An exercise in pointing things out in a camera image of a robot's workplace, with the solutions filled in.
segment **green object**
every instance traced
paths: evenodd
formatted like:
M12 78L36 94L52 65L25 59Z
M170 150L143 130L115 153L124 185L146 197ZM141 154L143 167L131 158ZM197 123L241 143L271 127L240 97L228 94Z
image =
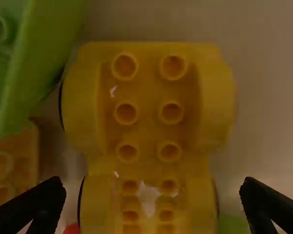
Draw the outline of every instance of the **green object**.
M250 234L247 220L239 217L220 213L218 218L219 234Z
M54 88L83 14L84 0L0 0L0 138Z

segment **plastic toy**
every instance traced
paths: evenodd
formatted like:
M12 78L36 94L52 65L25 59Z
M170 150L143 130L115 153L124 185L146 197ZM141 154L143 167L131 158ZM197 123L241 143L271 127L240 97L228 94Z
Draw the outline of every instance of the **plastic toy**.
M30 124L0 141L0 205L37 184L38 134Z
M209 153L235 116L217 47L91 42L62 87L62 120L84 152L83 234L217 232Z
M83 0L0 0L0 138L58 82L83 11Z

